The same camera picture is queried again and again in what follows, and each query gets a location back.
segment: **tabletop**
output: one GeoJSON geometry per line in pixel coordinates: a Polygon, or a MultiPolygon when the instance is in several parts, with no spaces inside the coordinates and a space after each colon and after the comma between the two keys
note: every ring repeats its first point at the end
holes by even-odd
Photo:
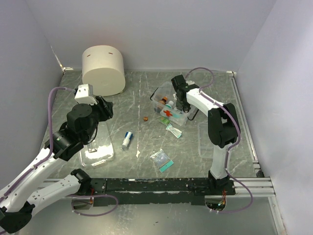
{"type": "MultiPolygon", "coordinates": [[[[170,81],[176,75],[186,75],[186,71],[126,71],[126,87],[121,94],[104,97],[113,102],[113,118],[106,121],[114,160],[100,167],[84,169],[75,154],[67,164],[53,172],[49,178],[64,178],[72,170],[82,168],[92,178],[172,178],[172,177],[207,177],[212,159],[203,159],[198,152],[198,124],[207,121],[205,114],[199,112],[193,121],[185,126],[173,124],[182,131],[177,139],[165,130],[159,122],[160,115],[152,107],[150,96],[162,83],[170,81]],[[134,138],[129,149],[121,148],[127,131],[132,130],[134,138]],[[163,149],[174,164],[163,173],[159,171],[150,156],[163,149]]],[[[225,72],[215,72],[214,84],[204,91],[223,103],[233,103],[237,110],[242,140],[233,150],[230,158],[230,173],[235,177],[256,177],[252,162],[252,152],[247,141],[247,132],[243,128],[242,110],[234,92],[232,78],[225,72]]],[[[212,79],[207,72],[194,72],[188,80],[199,86],[212,79]]],[[[82,72],[69,70],[62,78],[60,86],[77,88],[82,84],[82,72]]],[[[53,131],[57,131],[66,121],[66,114],[76,104],[74,95],[58,91],[52,111],[53,131]]],[[[48,140],[48,128],[42,146],[48,140]]]]}

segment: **gray marble surface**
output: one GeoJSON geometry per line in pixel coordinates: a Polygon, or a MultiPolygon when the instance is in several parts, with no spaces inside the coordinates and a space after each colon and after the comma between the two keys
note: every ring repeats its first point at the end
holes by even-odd
{"type": "MultiPolygon", "coordinates": [[[[205,177],[212,165],[212,159],[202,159],[198,153],[198,124],[206,121],[206,116],[198,113],[193,121],[187,121],[184,127],[173,124],[182,131],[180,139],[165,130],[165,125],[155,113],[150,95],[165,81],[184,71],[128,71],[126,87],[121,94],[107,96],[105,100],[113,102],[113,118],[106,122],[114,149],[114,160],[97,168],[84,169],[92,178],[170,178],[170,177],[205,177]],[[125,133],[132,130],[134,139],[129,149],[123,151],[121,144],[125,133]],[[149,158],[153,152],[163,149],[173,160],[174,165],[161,173],[149,158]]],[[[208,95],[223,103],[233,103],[239,110],[233,91],[233,85],[226,73],[217,72],[213,86],[204,90],[208,95]]],[[[206,72],[194,72],[188,78],[197,85],[207,84],[211,75],[206,72]]],[[[82,83],[81,71],[67,71],[61,81],[61,86],[76,88],[82,83]]],[[[53,131],[57,131],[66,120],[66,114],[76,104],[74,95],[58,91],[53,106],[53,131]]],[[[255,177],[252,157],[247,143],[247,134],[242,128],[242,141],[231,154],[230,172],[235,177],[255,177]]],[[[48,129],[43,143],[48,140],[48,129]]],[[[76,154],[69,162],[52,173],[49,178],[64,178],[73,169],[82,168],[79,155],[76,154]]]]}

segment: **gray wall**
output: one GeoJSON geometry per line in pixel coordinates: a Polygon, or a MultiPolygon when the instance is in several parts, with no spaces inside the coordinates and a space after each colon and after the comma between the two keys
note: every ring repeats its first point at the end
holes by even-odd
{"type": "Polygon", "coordinates": [[[38,154],[47,98],[62,76],[23,0],[0,1],[0,188],[38,154]]]}
{"type": "Polygon", "coordinates": [[[26,0],[61,63],[94,45],[128,69],[238,70],[275,0],[26,0]]]}
{"type": "Polygon", "coordinates": [[[312,234],[312,9],[312,0],[278,0],[238,72],[256,151],[290,235],[312,234]]]}

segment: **white cylinder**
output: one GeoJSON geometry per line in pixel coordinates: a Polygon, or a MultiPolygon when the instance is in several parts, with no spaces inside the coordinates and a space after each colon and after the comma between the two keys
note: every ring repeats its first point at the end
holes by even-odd
{"type": "Polygon", "coordinates": [[[93,86],[94,95],[117,94],[125,88],[123,56],[111,46],[94,46],[83,53],[83,83],[93,86]]]}

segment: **white bottle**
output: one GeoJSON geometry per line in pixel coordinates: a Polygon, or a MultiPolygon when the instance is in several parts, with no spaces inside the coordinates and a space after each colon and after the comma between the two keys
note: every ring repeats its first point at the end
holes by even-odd
{"type": "Polygon", "coordinates": [[[163,117],[166,117],[166,118],[169,118],[169,116],[166,115],[166,111],[171,111],[172,108],[173,108],[173,105],[174,105],[174,102],[173,101],[169,101],[167,104],[164,105],[164,108],[162,109],[162,111],[160,112],[160,114],[163,116],[163,117]]]}

